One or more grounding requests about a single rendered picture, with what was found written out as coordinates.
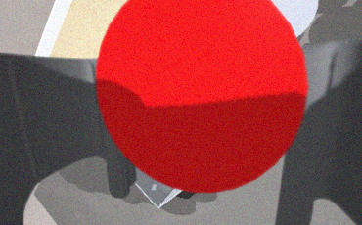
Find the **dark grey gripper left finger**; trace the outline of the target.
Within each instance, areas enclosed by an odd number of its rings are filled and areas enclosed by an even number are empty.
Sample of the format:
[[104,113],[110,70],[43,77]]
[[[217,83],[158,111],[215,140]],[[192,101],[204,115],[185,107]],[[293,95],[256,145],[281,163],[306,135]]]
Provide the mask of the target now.
[[97,60],[0,53],[0,225],[23,225],[39,182],[93,156],[107,163],[111,195],[128,196],[136,166],[104,123]]

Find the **grey tray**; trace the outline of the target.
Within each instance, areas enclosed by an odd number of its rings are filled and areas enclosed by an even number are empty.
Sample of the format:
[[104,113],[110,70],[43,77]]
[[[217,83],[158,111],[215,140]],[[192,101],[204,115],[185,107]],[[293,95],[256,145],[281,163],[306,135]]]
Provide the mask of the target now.
[[160,182],[153,180],[148,175],[140,171],[137,167],[136,175],[137,180],[135,184],[157,208],[162,207],[165,203],[182,192],[181,190],[165,186]]

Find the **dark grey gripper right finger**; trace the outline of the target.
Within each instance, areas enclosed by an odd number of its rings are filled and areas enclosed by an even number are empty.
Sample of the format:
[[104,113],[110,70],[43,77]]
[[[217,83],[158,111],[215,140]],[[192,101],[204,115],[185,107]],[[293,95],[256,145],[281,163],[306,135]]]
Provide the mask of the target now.
[[362,38],[302,52],[307,102],[285,153],[275,225],[310,225],[317,199],[362,225]]

